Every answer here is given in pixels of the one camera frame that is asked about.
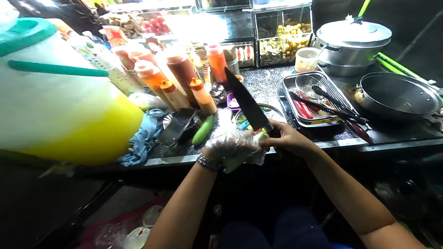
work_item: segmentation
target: yellow liquid container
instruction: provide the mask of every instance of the yellow liquid container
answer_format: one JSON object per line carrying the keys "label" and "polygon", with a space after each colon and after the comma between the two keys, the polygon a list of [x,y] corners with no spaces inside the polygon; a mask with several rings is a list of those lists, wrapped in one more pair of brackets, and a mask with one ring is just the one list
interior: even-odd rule
{"label": "yellow liquid container", "polygon": [[7,66],[8,60],[19,60],[94,69],[66,41],[48,32],[52,27],[46,22],[19,18],[17,25],[40,30],[19,33],[16,39],[33,39],[39,33],[48,37],[0,54],[0,148],[84,165],[110,163],[128,152],[143,112],[108,78]]}

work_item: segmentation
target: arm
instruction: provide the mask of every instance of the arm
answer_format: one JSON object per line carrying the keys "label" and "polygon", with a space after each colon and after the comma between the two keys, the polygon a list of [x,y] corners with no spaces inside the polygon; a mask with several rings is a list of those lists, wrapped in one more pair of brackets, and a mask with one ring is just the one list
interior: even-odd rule
{"label": "arm", "polygon": [[262,146],[278,146],[305,158],[329,199],[369,249],[425,248],[400,225],[389,210],[322,149],[285,123],[271,121],[281,138]]}
{"label": "arm", "polygon": [[[218,160],[209,149],[202,155]],[[216,172],[195,163],[159,216],[144,248],[191,248],[216,177]]]}

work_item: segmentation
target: green cucumber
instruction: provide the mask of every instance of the green cucumber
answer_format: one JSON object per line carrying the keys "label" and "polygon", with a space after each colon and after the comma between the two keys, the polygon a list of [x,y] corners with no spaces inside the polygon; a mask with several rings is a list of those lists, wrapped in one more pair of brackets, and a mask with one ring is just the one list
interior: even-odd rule
{"label": "green cucumber", "polygon": [[214,126],[214,122],[215,122],[214,115],[211,115],[208,118],[206,118],[205,122],[203,122],[200,129],[198,129],[197,133],[194,135],[192,139],[193,145],[199,145],[206,139],[212,127]]}

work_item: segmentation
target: countertop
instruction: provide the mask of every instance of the countertop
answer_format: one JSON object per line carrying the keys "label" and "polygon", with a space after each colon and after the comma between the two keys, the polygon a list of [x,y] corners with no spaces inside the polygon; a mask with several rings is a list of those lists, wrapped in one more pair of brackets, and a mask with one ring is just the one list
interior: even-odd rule
{"label": "countertop", "polygon": [[[371,66],[368,72],[379,70],[379,67]],[[257,103],[275,106],[285,114],[288,123],[294,126],[292,122],[289,121],[287,114],[283,111],[282,105],[276,95],[276,90],[282,89],[281,78],[291,74],[292,71],[292,66],[282,66],[244,70],[241,71],[240,74],[245,78],[243,82],[244,86]],[[362,152],[443,144],[443,133],[426,120],[412,123],[386,122],[380,121],[374,117],[373,114],[362,110],[352,97],[355,86],[362,76],[363,74],[352,78],[331,77],[331,80],[350,100],[353,107],[363,117],[370,120],[369,124],[373,130],[369,131],[368,134],[373,139],[375,145],[369,146],[344,124],[324,128],[302,128],[309,139],[321,148],[358,146]],[[226,107],[226,104],[219,105],[215,117],[214,128],[209,138],[219,136],[227,129],[235,128],[232,123],[232,112]],[[145,166],[194,162],[201,153],[204,144],[205,143],[202,143],[197,147],[193,146],[190,141],[178,147],[168,147],[159,144],[150,154]]]}

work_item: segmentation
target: green handle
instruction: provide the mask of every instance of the green handle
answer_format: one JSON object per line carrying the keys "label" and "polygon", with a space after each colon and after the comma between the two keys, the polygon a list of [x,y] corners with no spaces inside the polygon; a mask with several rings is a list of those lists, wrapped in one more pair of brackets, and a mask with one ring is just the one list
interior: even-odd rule
{"label": "green handle", "polygon": [[382,59],[383,61],[391,64],[393,67],[397,68],[398,70],[400,70],[402,73],[404,73],[405,75],[409,76],[409,77],[413,77],[416,78],[422,82],[427,82],[427,80],[423,79],[422,77],[420,77],[418,74],[412,72],[411,70],[407,69],[406,67],[404,67],[403,65],[401,65],[400,63],[394,61],[393,59],[389,58],[388,56],[386,56],[385,54],[379,52],[377,54],[377,57]]}
{"label": "green handle", "polygon": [[61,66],[36,62],[24,62],[9,60],[8,66],[12,69],[33,72],[33,73],[46,73],[46,74],[65,74],[65,75],[78,75],[78,76],[94,76],[94,77],[107,77],[108,72],[97,69],[74,67],[74,66]]}
{"label": "green handle", "polygon": [[371,0],[365,0],[365,2],[363,3],[363,6],[361,7],[361,10],[360,10],[360,12],[358,14],[358,17],[362,17],[363,16],[363,14],[365,13],[366,8],[368,7],[370,1]]}

